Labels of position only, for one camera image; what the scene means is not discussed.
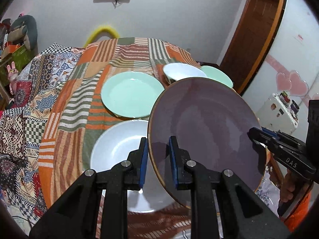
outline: metal bolt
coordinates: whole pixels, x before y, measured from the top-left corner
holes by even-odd
[[[193,161],[193,160],[189,160],[189,161],[187,161],[187,166],[189,166],[189,167],[194,167],[195,165],[196,165],[196,162],[195,161]]]
[[[233,172],[232,170],[230,170],[230,169],[226,169],[226,170],[224,171],[224,174],[225,174],[227,177],[231,177],[231,176],[234,174],[234,172]]]
[[[85,172],[84,172],[85,176],[92,176],[94,174],[94,170],[92,169],[87,169]]]
[[[125,161],[121,162],[121,165],[124,167],[129,167],[131,165],[131,162],[129,160],[125,160]]]

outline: white bowl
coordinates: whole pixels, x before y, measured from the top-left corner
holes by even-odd
[[[202,70],[183,63],[169,63],[163,67],[163,72],[169,84],[189,77],[207,78],[207,75]]]
[[[147,120],[135,119],[120,122],[107,129],[93,147],[90,168],[101,172],[126,160],[131,151],[138,149],[141,138],[147,137],[147,125]],[[160,184],[148,159],[143,189],[127,191],[127,209],[148,213],[167,207],[173,202],[172,197]]]

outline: striped fabric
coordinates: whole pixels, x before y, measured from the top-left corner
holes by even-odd
[[[104,82],[121,72],[140,71],[167,87],[163,66],[171,62],[199,67],[187,51],[152,38],[111,39],[87,46],[59,93],[40,144],[39,173],[47,207],[89,168],[99,136],[127,120],[102,104]],[[154,213],[129,213],[128,223],[129,238],[172,238],[190,229],[189,210],[175,203]]]

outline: stuffed toy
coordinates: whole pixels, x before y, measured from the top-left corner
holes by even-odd
[[[11,65],[7,65],[8,70],[8,79],[10,81],[10,93],[11,95],[15,95],[17,91],[17,78],[19,75],[18,70],[16,69],[16,65],[14,62]]]
[[[38,39],[37,24],[30,15],[24,15],[16,19],[11,25],[11,32],[8,34],[9,42],[18,44],[22,39],[26,49],[35,49]]]

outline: yellow object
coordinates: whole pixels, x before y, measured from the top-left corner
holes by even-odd
[[[95,31],[92,32],[92,34],[88,38],[87,42],[85,43],[84,47],[86,48],[88,44],[93,43],[96,36],[98,34],[100,34],[101,32],[108,32],[109,34],[111,34],[112,38],[119,38],[120,37],[120,35],[118,34],[118,32],[114,28],[112,28],[110,26],[100,26]]]

